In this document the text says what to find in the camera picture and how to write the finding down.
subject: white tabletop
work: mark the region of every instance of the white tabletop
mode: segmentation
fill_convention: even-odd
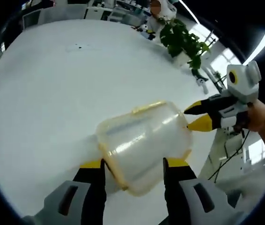
[[[107,21],[53,22],[17,37],[0,60],[0,189],[21,216],[73,179],[90,158],[84,141],[101,121],[160,99],[183,110],[208,97],[165,52]],[[214,135],[194,132],[188,162],[197,174]],[[166,216],[161,182],[143,197],[108,196],[104,223],[158,224]]]

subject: white flower pot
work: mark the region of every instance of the white flower pot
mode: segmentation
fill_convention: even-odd
[[[183,65],[185,65],[188,61],[190,61],[189,56],[184,53],[181,52],[179,55],[177,55],[176,57],[173,58],[173,64],[175,67],[180,68]]]

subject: transparent plastic container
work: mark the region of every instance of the transparent plastic container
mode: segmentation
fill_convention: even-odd
[[[183,158],[192,145],[183,113],[160,101],[97,127],[99,149],[123,190],[140,196],[163,179],[163,158]]]

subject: human hand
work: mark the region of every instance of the human hand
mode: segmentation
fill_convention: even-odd
[[[248,108],[249,124],[248,129],[253,132],[260,132],[265,127],[265,104],[257,100]]]

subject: ceiling light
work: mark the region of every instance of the ceiling light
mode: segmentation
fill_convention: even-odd
[[[256,49],[253,51],[253,53],[247,58],[247,60],[243,63],[244,66],[246,66],[249,62],[251,62],[263,48],[265,47],[265,35],[263,36],[262,40],[259,42]]]
[[[185,9],[190,13],[190,15],[194,18],[194,20],[196,21],[196,23],[200,24],[199,20],[197,19],[197,17],[195,17],[195,15],[193,14],[193,12],[189,9],[189,7],[182,1],[179,0],[179,2],[185,7]]]

